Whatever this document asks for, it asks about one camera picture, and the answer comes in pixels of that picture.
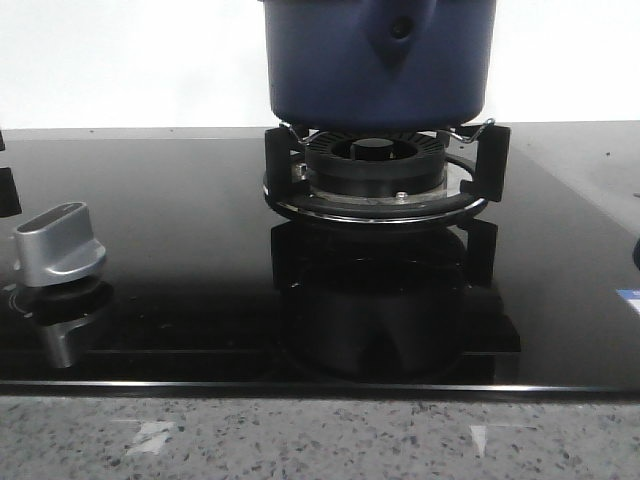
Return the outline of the blue energy label sticker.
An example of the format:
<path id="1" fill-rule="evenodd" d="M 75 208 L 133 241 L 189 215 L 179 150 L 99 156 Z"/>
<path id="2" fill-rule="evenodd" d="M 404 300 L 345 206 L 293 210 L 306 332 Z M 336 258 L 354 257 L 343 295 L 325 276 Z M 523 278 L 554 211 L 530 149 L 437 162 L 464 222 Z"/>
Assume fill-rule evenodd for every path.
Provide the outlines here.
<path id="1" fill-rule="evenodd" d="M 617 294 L 625 300 L 637 314 L 640 314 L 639 289 L 618 289 Z"/>

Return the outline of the round gas burner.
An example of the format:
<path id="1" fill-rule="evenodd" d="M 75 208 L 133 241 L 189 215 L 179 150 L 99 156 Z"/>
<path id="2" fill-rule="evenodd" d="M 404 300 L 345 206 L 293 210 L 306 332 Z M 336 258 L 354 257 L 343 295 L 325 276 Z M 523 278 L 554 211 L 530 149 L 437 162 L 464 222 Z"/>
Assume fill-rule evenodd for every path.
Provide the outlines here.
<path id="1" fill-rule="evenodd" d="M 354 225 L 455 224 L 484 210 L 464 191 L 474 165 L 424 133 L 317 132 L 306 140 L 266 131 L 266 203 L 300 222 Z"/>

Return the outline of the dark blue saucepan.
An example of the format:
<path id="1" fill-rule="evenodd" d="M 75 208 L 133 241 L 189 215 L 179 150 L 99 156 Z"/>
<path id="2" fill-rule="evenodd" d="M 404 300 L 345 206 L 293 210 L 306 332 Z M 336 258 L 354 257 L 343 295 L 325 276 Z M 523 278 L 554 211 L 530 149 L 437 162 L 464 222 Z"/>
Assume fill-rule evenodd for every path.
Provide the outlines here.
<path id="1" fill-rule="evenodd" d="M 266 1 L 271 110 L 350 132 L 464 124 L 485 104 L 494 1 Z"/>

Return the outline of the black glass gas hob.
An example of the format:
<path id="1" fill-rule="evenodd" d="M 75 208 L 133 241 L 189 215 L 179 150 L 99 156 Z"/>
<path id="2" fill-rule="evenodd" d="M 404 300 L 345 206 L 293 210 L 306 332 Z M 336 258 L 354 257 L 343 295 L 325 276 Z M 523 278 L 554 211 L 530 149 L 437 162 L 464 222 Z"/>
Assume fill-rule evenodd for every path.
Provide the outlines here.
<path id="1" fill-rule="evenodd" d="M 521 151 L 504 200 L 451 226 L 284 220 L 245 138 L 7 135 L 1 390 L 27 395 L 639 396 L 639 238 Z M 14 229 L 88 205 L 106 248 L 28 287 Z"/>

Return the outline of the silver stove control knob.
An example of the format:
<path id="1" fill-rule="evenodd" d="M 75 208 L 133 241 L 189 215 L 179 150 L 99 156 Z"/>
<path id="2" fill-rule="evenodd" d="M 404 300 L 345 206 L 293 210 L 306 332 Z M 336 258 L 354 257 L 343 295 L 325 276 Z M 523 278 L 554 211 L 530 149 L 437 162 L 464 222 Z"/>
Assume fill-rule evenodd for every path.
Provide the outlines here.
<path id="1" fill-rule="evenodd" d="M 28 287 L 73 282 L 98 272 L 106 248 L 95 237 L 88 205 L 57 205 L 14 229 L 20 281 Z"/>

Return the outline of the black pot support grate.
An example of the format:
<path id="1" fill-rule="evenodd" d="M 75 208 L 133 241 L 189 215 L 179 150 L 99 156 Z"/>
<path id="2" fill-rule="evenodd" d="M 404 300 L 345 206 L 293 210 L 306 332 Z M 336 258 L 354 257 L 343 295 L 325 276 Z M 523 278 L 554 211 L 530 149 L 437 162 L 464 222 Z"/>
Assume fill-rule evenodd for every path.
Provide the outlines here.
<path id="1" fill-rule="evenodd" d="M 290 125 L 279 127 L 293 131 L 295 138 L 300 140 L 306 140 L 313 135 Z M 340 133 L 370 135 L 413 132 Z M 461 157 L 474 165 L 474 179 L 464 186 L 464 191 L 482 196 L 487 201 L 498 202 L 503 195 L 510 134 L 509 128 L 487 121 L 480 126 L 463 127 L 460 131 L 439 132 L 432 136 L 440 136 L 446 140 L 448 154 Z"/>

